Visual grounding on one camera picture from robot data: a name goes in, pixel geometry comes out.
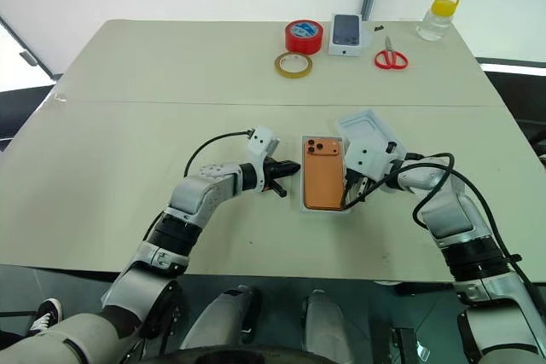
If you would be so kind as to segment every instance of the yellow bottle cap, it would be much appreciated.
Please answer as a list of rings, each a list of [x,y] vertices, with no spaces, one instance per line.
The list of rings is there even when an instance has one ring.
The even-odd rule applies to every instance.
[[[455,13],[459,0],[434,0],[433,6],[430,8],[434,14],[438,16],[450,17]]]

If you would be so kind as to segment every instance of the white table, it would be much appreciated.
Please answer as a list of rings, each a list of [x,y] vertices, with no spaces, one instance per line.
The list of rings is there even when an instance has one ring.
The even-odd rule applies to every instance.
[[[408,103],[411,107],[406,107],[405,103],[395,104],[393,96],[410,101],[407,97],[411,90],[376,92],[384,87],[383,78],[397,84],[393,85],[394,90],[403,90],[409,82],[406,73],[374,72],[368,67],[369,55],[360,59],[314,56],[314,61],[323,64],[316,64],[308,78],[296,80],[276,74],[269,76],[264,66],[268,80],[253,77],[253,90],[269,90],[271,81],[277,92],[269,98],[268,93],[253,94],[248,83],[230,85],[225,77],[229,70],[225,67],[218,67],[216,76],[206,78],[208,83],[216,84],[214,91],[192,91],[195,87],[185,87],[181,78],[194,84],[194,71],[199,65],[187,70],[182,63],[171,85],[157,87],[154,93],[150,91],[153,84],[167,81],[162,72],[164,64],[171,65],[172,70],[174,66],[171,58],[168,63],[150,57],[144,59],[148,54],[142,51],[148,70],[144,71],[143,66],[132,70],[130,98],[130,89],[121,84],[129,76],[127,70],[131,64],[122,60],[117,75],[116,69],[107,65],[100,68],[101,76],[91,75],[89,68],[90,61],[98,61],[97,55],[101,53],[96,40],[103,42],[111,29],[119,29],[118,25],[126,25],[127,32],[134,25],[139,36],[143,31],[137,29],[145,25],[154,36],[164,33],[170,37],[175,29],[169,32],[162,30],[162,26],[178,26],[181,37],[192,32],[188,27],[197,27],[195,23],[114,22],[91,40],[55,87],[55,92],[67,100],[49,98],[4,156],[0,166],[0,237],[3,238],[0,263],[58,269],[122,269],[149,222],[165,206],[172,189],[181,180],[189,155],[205,139],[224,131],[263,124],[282,139],[275,157],[299,161],[302,135],[335,135],[337,118],[372,107],[411,151],[453,152],[456,168],[488,199],[508,247],[524,255],[522,266],[531,279],[546,279],[541,250],[546,220],[543,206],[546,176],[456,32],[446,41],[450,39],[448,44],[453,54],[460,56],[457,64],[466,65],[465,73],[470,72],[459,73],[460,92],[457,95],[437,92],[437,81],[422,79],[415,74],[420,68],[415,68],[406,72],[407,77],[427,87],[415,92],[419,104]],[[248,27],[263,27],[261,32],[270,38],[274,38],[270,32],[278,32],[282,27],[270,23],[217,23],[211,28],[221,32],[224,26],[234,32],[233,37],[238,33],[237,27],[244,32]],[[398,38],[407,36],[403,51],[413,61],[418,60],[413,57],[418,55],[414,47],[418,50],[424,46],[418,38],[410,40],[410,26],[390,23],[387,30],[395,45]],[[250,49],[252,43],[247,41],[238,53],[246,47]],[[116,53],[121,53],[124,47],[118,44]],[[105,60],[110,59],[110,50],[104,43]],[[194,55],[195,50],[188,48],[180,55],[186,54]],[[272,72],[274,57],[269,58]],[[423,64],[436,64],[436,60],[431,58],[430,63]],[[347,70],[345,61],[355,72],[355,80],[349,78],[352,94],[330,92],[329,83],[321,84],[314,78],[328,78],[321,71],[339,76]],[[359,77],[363,74],[357,70],[358,62],[363,72],[375,78],[373,83],[369,80],[366,93],[357,92],[355,85],[364,79]],[[439,70],[442,67],[443,72],[453,70],[451,66],[438,65]],[[390,79],[387,74],[398,80]],[[315,100],[321,102],[305,103],[302,95],[294,97],[298,103],[283,101],[289,91],[297,92],[298,83],[305,93],[314,90]],[[172,92],[182,88],[185,91],[181,94]],[[337,95],[342,95],[341,102],[329,104]],[[211,145],[195,161],[195,168],[219,160],[244,161],[245,144],[241,137]],[[417,202],[412,195],[379,192],[348,216],[309,215],[299,211],[298,177],[288,178],[282,185],[288,190],[285,199],[273,193],[245,193],[223,204],[192,252],[189,272],[450,280],[443,258],[428,233],[411,220],[411,210]]]

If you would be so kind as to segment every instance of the red scissors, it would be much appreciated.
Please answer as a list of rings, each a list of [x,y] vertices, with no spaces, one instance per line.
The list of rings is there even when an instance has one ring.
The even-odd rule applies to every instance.
[[[385,48],[375,55],[376,66],[384,70],[402,70],[408,66],[408,59],[399,51],[392,49],[391,39],[388,36],[385,39]]]

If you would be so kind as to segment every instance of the orange phone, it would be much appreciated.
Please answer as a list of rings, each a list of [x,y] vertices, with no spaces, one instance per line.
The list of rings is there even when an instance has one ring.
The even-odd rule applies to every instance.
[[[345,186],[341,140],[306,137],[303,150],[305,207],[341,211]]]

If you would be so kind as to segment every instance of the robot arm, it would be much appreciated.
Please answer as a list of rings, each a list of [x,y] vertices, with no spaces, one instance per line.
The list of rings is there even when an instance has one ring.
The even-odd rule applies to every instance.
[[[371,136],[350,141],[347,175],[351,172],[353,181],[355,174],[372,182],[385,178],[388,191],[427,198],[449,168],[441,159],[407,154],[392,134],[380,132],[386,128],[380,119],[372,116],[371,121]],[[465,194],[465,182],[454,173],[428,198],[421,215],[455,279],[458,297],[469,306],[458,317],[465,354],[470,362],[501,349],[544,358],[546,326],[536,299],[533,302],[520,275],[510,268],[511,256],[499,248],[490,226]]]
[[[257,128],[242,165],[209,165],[174,189],[168,206],[135,256],[102,298],[100,313],[70,317],[0,352],[1,362],[91,364],[124,361],[144,339],[168,326],[179,298],[176,278],[216,208],[243,191],[286,191],[275,181],[299,170],[270,156],[278,145],[271,130]]]

